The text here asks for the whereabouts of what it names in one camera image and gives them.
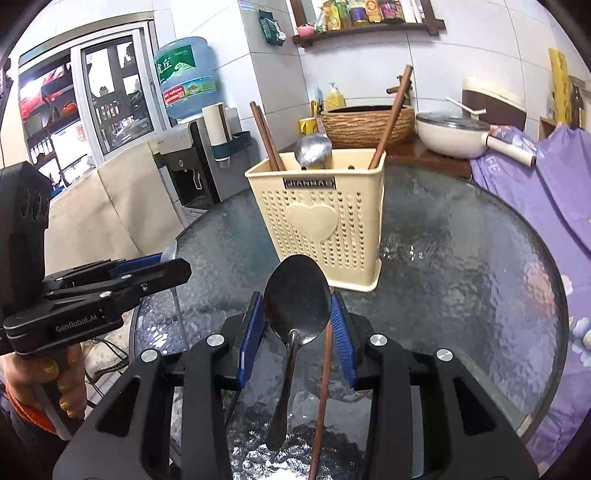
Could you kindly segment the left hand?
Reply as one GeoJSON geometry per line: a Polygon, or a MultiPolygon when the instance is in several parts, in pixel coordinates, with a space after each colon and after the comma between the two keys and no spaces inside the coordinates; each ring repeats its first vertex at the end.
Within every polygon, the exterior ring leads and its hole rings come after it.
{"type": "Polygon", "coordinates": [[[59,408],[69,418],[84,417],[87,406],[82,349],[79,344],[65,349],[66,366],[61,368],[49,357],[24,359],[14,353],[1,357],[9,398],[25,409],[43,410],[33,390],[36,385],[55,383],[59,408]]]}

